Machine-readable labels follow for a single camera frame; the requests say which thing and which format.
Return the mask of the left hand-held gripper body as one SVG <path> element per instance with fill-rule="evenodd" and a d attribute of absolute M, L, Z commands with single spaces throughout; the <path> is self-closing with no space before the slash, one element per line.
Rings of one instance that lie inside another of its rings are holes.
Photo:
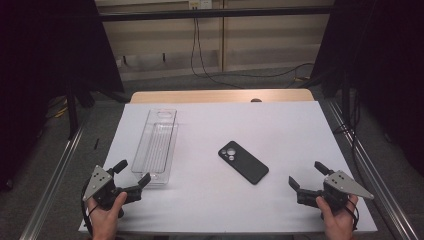
<path fill-rule="evenodd" d="M 107 170 L 96 165 L 91 177 L 83 187 L 82 205 L 85 205 L 88 199 L 93 198 L 101 208 L 110 210 L 121 192 L 127 193 L 126 204 L 141 200 L 143 189 L 139 189 L 138 184 L 127 188 L 117 187 L 114 182 L 114 175 L 110 175 Z"/>

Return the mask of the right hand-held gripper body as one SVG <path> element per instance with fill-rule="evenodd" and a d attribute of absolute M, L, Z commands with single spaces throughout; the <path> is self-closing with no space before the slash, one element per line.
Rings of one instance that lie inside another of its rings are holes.
<path fill-rule="evenodd" d="M 295 183 L 295 192 L 298 204 L 317 208 L 316 198 L 320 196 L 324 198 L 333 212 L 346 206 L 350 194 L 366 199 L 374 198 L 371 192 L 341 170 L 326 174 L 322 190 L 302 189 L 298 183 Z"/>

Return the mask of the clear plastic container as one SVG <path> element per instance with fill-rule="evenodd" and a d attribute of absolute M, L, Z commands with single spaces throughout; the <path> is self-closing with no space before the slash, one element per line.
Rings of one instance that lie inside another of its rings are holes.
<path fill-rule="evenodd" d="M 175 109 L 151 109 L 148 112 L 131 167 L 138 180 L 149 173 L 151 177 L 149 186 L 168 183 L 177 133 Z"/>

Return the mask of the black phone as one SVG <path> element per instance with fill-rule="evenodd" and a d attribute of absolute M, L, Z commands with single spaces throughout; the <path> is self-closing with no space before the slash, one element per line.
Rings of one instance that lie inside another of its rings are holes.
<path fill-rule="evenodd" d="M 235 141 L 224 145 L 218 155 L 253 185 L 258 184 L 269 168 Z"/>

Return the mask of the person's left hand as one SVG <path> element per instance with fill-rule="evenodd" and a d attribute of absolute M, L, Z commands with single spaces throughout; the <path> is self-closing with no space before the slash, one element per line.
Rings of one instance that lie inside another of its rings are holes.
<path fill-rule="evenodd" d="M 91 212 L 92 240 L 115 240 L 119 211 L 126 198 L 126 192 L 120 193 L 110 210 L 99 208 L 93 198 L 87 200 L 87 206 Z"/>

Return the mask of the person's right hand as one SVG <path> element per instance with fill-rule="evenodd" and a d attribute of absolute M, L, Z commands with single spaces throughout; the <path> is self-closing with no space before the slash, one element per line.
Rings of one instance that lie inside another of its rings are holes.
<path fill-rule="evenodd" d="M 330 206 L 321 196 L 316 203 L 324 217 L 325 236 L 327 240 L 356 240 L 353 234 L 353 217 L 346 211 L 334 215 Z"/>

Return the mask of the white table sheet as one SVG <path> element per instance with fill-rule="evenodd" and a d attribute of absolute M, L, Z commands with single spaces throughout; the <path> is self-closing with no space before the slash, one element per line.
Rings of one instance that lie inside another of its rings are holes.
<path fill-rule="evenodd" d="M 349 169 L 316 101 L 176 104 L 177 137 L 167 184 L 143 191 L 118 223 L 131 234 L 296 234 L 323 230 L 320 212 L 300 205 L 288 180 L 317 190 L 320 161 Z M 249 183 L 218 155 L 235 141 L 268 174 Z"/>

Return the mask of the black metal stand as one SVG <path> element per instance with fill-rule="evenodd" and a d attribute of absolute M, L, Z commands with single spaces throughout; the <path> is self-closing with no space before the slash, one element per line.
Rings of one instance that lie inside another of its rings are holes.
<path fill-rule="evenodd" d="M 351 112 L 350 112 L 350 79 L 347 72 L 344 73 L 343 81 L 341 84 L 341 110 L 344 124 L 351 127 Z"/>

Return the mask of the black curtain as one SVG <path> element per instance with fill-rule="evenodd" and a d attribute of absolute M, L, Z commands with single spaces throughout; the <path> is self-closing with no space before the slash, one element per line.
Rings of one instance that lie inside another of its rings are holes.
<path fill-rule="evenodd" d="M 356 88 L 424 177 L 424 0 L 334 0 L 312 79 Z"/>
<path fill-rule="evenodd" d="M 47 121 L 49 101 L 123 92 L 95 0 L 0 0 L 0 191 Z"/>

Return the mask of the black horizontal bar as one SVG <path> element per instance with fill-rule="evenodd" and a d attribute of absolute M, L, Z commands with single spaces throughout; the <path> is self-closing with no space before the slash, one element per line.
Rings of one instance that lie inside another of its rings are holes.
<path fill-rule="evenodd" d="M 329 14 L 332 6 L 101 13 L 102 22 Z"/>

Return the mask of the aluminium rail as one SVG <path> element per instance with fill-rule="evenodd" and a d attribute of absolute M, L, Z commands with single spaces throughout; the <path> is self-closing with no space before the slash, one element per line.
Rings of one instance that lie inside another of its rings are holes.
<path fill-rule="evenodd" d="M 363 144 L 359 140 L 354 130 L 350 130 L 345 121 L 342 119 L 341 108 L 334 101 L 329 101 L 328 106 L 331 112 L 342 128 L 342 132 L 346 141 L 349 143 L 353 151 L 353 162 L 361 166 L 361 170 L 367 176 L 369 182 L 375 190 L 375 199 L 379 199 L 384 206 L 384 210 L 388 214 L 391 222 L 394 224 L 397 232 L 400 234 L 402 240 L 419 240 L 409 218 L 391 193 L 380 173 L 376 169 L 371 157 L 368 155 Z"/>
<path fill-rule="evenodd" d="M 45 188 L 42 197 L 38 201 L 24 231 L 19 240 L 37 240 L 42 226 L 47 218 L 53 200 L 64 178 L 65 171 L 78 147 L 83 132 L 83 126 L 80 125 L 68 140 L 67 145 L 59 159 L 59 162 Z"/>

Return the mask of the wall power socket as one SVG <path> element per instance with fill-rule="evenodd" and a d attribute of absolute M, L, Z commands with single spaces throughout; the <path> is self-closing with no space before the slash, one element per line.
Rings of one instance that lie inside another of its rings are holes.
<path fill-rule="evenodd" d="M 212 8 L 212 0 L 189 0 L 190 10 L 209 10 Z"/>

